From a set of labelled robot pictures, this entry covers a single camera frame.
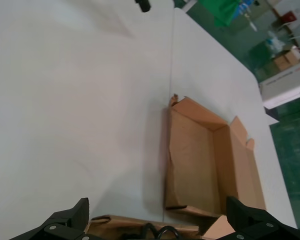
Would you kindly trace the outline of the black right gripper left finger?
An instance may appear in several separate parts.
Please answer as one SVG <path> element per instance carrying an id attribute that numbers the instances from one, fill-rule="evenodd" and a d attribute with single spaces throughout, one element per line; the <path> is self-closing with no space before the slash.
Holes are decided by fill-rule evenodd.
<path id="1" fill-rule="evenodd" d="M 76 240 L 89 223 L 90 203 L 81 198 L 74 207 L 54 212 L 43 224 L 14 237 L 15 240 Z"/>

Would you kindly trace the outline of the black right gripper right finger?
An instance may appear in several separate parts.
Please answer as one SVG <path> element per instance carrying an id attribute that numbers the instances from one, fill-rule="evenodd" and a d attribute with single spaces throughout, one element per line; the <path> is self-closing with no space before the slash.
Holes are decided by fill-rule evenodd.
<path id="1" fill-rule="evenodd" d="M 244 205 L 237 198 L 226 199 L 226 217 L 234 232 L 226 240 L 300 240 L 300 230 L 285 225 L 266 210 Z"/>

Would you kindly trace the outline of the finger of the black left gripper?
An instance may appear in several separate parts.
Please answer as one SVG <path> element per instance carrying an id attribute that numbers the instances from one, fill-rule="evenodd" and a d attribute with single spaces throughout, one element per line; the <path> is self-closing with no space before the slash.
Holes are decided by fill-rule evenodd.
<path id="1" fill-rule="evenodd" d="M 140 10 L 143 13 L 147 13 L 151 9 L 151 4 L 149 0 L 135 0 L 135 3 L 138 4 Z"/>

